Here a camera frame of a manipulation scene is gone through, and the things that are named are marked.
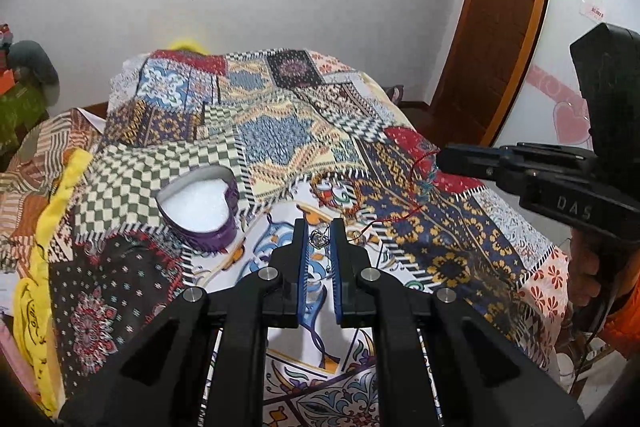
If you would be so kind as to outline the person's right hand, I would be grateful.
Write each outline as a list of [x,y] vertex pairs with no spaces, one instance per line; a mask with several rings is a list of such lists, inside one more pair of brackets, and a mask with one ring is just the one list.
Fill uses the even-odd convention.
[[596,280],[599,271],[598,256],[591,250],[587,236],[573,230],[570,238],[570,264],[568,265],[568,298],[575,307],[585,308],[599,296],[601,285]]

